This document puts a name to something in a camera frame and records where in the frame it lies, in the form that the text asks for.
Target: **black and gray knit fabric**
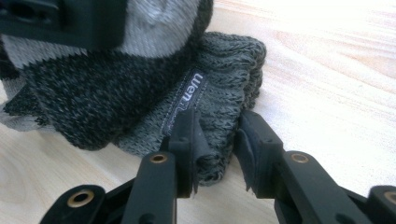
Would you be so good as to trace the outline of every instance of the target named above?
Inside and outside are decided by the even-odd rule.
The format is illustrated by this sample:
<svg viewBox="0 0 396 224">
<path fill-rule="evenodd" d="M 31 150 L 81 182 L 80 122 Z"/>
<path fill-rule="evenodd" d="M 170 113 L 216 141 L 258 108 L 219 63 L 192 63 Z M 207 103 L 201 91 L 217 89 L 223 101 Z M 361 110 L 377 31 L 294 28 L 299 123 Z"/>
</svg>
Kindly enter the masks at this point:
<svg viewBox="0 0 396 224">
<path fill-rule="evenodd" d="M 9 101 L 0 121 L 20 131 L 54 129 L 84 149 L 105 147 L 188 70 L 212 7 L 212 0 L 129 0 L 124 42 L 106 51 L 4 35 L 0 78 Z"/>
<path fill-rule="evenodd" d="M 264 44 L 254 38 L 206 33 L 190 71 L 115 144 L 138 156 L 156 151 L 170 135 L 177 112 L 195 108 L 212 151 L 198 161 L 198 178 L 204 186 L 219 182 L 241 110 L 253 108 L 259 96 L 265 54 Z"/>
<path fill-rule="evenodd" d="M 198 178 L 217 183 L 241 110 L 259 95 L 266 50 L 251 37 L 204 33 L 213 2 L 186 2 L 130 0 L 125 41 L 113 50 L 3 36 L 0 121 L 143 157 L 171 134 L 178 112 L 194 108 L 211 151 L 198 160 Z"/>
</svg>

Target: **black plastic part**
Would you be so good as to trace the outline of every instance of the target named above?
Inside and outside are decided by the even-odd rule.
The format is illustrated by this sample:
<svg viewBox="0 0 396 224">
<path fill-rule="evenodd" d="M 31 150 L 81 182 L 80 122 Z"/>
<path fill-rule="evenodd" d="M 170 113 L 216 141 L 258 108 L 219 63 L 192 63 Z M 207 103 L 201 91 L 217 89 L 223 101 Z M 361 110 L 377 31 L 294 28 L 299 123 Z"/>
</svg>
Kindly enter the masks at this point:
<svg viewBox="0 0 396 224">
<path fill-rule="evenodd" d="M 274 164 L 284 152 L 283 142 L 257 113 L 245 110 L 239 119 L 233 153 L 241 164 L 247 189 L 257 198 L 274 198 Z"/>
<path fill-rule="evenodd" d="M 312 156 L 285 152 L 276 169 L 303 223 L 371 223 Z"/>
<path fill-rule="evenodd" d="M 346 193 L 346 195 L 349 197 L 349 199 L 350 199 L 354 204 L 356 204 L 356 206 L 358 206 L 358 208 L 359 208 L 364 214 L 367 215 L 367 206 L 366 206 L 366 204 L 367 204 L 367 199 L 364 198 L 363 196 L 361 196 L 361 195 L 359 195 L 359 194 L 353 192 L 353 191 L 350 191 L 349 189 L 344 189 L 344 188 L 342 188 L 342 187 L 340 187 L 340 188 Z"/>
<path fill-rule="evenodd" d="M 189 198 L 198 189 L 197 161 L 212 152 L 199 123 L 200 114 L 193 109 L 178 112 L 170 138 L 164 138 L 166 148 L 177 158 L 177 197 Z"/>
<path fill-rule="evenodd" d="M 294 207 L 290 207 L 288 204 L 282 203 L 280 200 L 275 199 L 274 208 L 279 224 L 302 223 L 301 216 Z"/>
<path fill-rule="evenodd" d="M 0 0 L 0 33 L 80 47 L 122 43 L 126 0 Z"/>
<path fill-rule="evenodd" d="M 97 220 L 103 219 L 101 207 L 105 198 L 105 190 L 99 186 L 75 187 L 64 193 L 54 203 L 40 223 L 95 223 Z"/>
<path fill-rule="evenodd" d="M 177 173 L 174 155 L 150 153 L 140 164 L 122 224 L 176 223 Z"/>
<path fill-rule="evenodd" d="M 396 188 L 376 186 L 367 199 L 367 215 L 374 223 L 396 223 Z"/>
<path fill-rule="evenodd" d="M 103 219 L 105 221 L 101 223 L 115 224 L 121 222 L 133 186 L 134 179 L 106 194 L 106 202 L 101 211 L 106 219 Z"/>
</svg>

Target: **dark gray knit fabric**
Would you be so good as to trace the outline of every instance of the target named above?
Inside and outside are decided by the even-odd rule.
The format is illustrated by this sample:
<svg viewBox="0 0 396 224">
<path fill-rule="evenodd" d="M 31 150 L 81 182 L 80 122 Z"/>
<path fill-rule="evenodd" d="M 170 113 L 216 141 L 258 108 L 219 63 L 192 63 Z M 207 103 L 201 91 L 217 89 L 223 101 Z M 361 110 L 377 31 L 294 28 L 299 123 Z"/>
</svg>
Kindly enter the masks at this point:
<svg viewBox="0 0 396 224">
<path fill-rule="evenodd" d="M 203 78 L 195 83 L 202 85 L 201 90 L 189 108 L 201 113 L 200 123 L 212 155 L 198 161 L 198 176 L 205 186 L 220 181 L 229 163 L 241 110 L 252 108 L 259 95 L 265 53 L 264 44 L 251 37 L 205 34 L 190 72 L 115 144 L 141 157 L 158 150 L 168 135 L 164 126 L 190 84 L 191 73 L 200 74 Z"/>
<path fill-rule="evenodd" d="M 106 51 L 5 37 L 7 54 L 17 68 L 21 67 L 21 76 L 7 75 L 9 63 L 4 63 L 0 77 L 4 81 L 11 79 L 9 87 L 17 83 L 21 90 L 1 105 L 0 121 L 21 131 L 50 124 L 71 144 L 84 149 L 105 147 L 118 135 L 128 132 L 188 70 L 198 40 L 209 24 L 213 1 L 156 0 L 151 4 L 129 1 L 128 6 L 135 14 L 128 13 L 127 27 L 137 22 L 146 31 L 141 35 L 157 36 L 159 39 L 153 44 L 162 49 L 156 49 L 156 54 L 149 51 L 148 40 L 135 42 L 132 37 L 136 33 L 130 30 L 126 31 L 125 43 L 119 49 Z M 137 18 L 138 12 L 148 15 Z M 183 20 L 191 19 L 191 13 L 195 17 L 185 23 Z M 163 20 L 182 20 L 186 27 L 163 24 Z M 179 33 L 160 39 L 169 32 L 163 25 Z"/>
<path fill-rule="evenodd" d="M 183 23 L 187 25 L 181 30 L 191 31 L 185 42 L 186 34 L 175 34 L 179 35 L 175 43 L 167 39 L 164 49 L 150 51 L 153 40 L 149 46 L 136 46 L 133 39 L 126 38 L 120 49 L 89 52 L 4 37 L 0 78 L 8 101 L 0 105 L 0 121 L 19 131 L 56 131 L 84 149 L 99 149 L 112 142 L 143 157 L 157 151 L 163 138 L 171 134 L 178 112 L 194 108 L 201 114 L 211 150 L 198 160 L 200 184 L 220 181 L 230 160 L 241 110 L 252 108 L 259 95 L 265 46 L 247 36 L 204 34 L 212 13 L 211 0 L 155 2 L 157 5 L 129 0 L 129 10 L 140 10 L 130 13 L 131 23 L 141 12 L 172 11 L 166 6 L 183 9 L 185 4 L 183 10 L 171 14 L 187 16 L 190 7 L 199 3 L 191 28 Z M 156 15 L 140 16 L 148 20 L 145 32 L 162 29 L 153 34 L 154 44 L 161 45 L 169 30 Z M 178 30 L 175 24 L 169 29 Z M 37 59 L 35 52 L 42 57 Z"/>
</svg>

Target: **clamp jaw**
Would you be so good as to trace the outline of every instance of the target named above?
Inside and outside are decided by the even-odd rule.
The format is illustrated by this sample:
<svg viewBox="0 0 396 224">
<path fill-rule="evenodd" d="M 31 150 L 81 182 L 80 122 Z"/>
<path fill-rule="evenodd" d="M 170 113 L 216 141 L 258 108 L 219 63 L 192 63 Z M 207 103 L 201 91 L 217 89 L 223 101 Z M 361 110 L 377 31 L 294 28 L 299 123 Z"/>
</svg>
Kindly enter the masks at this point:
<svg viewBox="0 0 396 224">
<path fill-rule="evenodd" d="M 64 193 L 41 223 L 177 222 L 177 198 L 196 192 L 196 162 L 208 147 L 193 110 L 180 112 L 159 152 L 143 158 L 136 178 L 108 193 L 83 185 Z M 396 188 L 377 186 L 366 199 L 339 187 L 314 157 L 285 151 L 265 120 L 244 111 L 233 153 L 247 189 L 258 199 L 275 199 L 279 223 L 396 223 Z"/>
</svg>

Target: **gray fabric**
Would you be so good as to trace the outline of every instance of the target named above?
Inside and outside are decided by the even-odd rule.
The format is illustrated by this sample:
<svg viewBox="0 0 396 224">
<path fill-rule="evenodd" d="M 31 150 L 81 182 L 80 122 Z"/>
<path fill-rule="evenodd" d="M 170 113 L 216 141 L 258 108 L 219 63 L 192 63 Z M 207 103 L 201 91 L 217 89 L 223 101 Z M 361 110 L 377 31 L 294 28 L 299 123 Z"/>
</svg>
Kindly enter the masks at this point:
<svg viewBox="0 0 396 224">
<path fill-rule="evenodd" d="M 259 95 L 264 57 L 264 44 L 250 37 L 207 33 L 202 39 L 191 69 L 203 71 L 206 82 L 191 107 L 201 113 L 202 129 L 213 154 L 199 161 L 201 185 L 217 183 L 224 175 L 240 112 L 252 108 Z M 166 136 L 163 125 L 182 97 L 189 75 L 115 144 L 140 157 L 158 150 Z"/>
<path fill-rule="evenodd" d="M 212 0 L 130 1 L 124 42 L 111 50 L 4 36 L 0 73 L 14 66 L 21 77 L 0 74 L 10 91 L 0 120 L 19 131 L 53 126 L 76 147 L 105 147 L 188 69 L 212 7 Z"/>
<path fill-rule="evenodd" d="M 189 39 L 199 4 L 200 0 L 128 0 L 124 42 L 116 50 L 146 58 L 170 56 Z M 85 49 L 8 35 L 3 41 L 17 68 L 87 54 Z"/>
</svg>

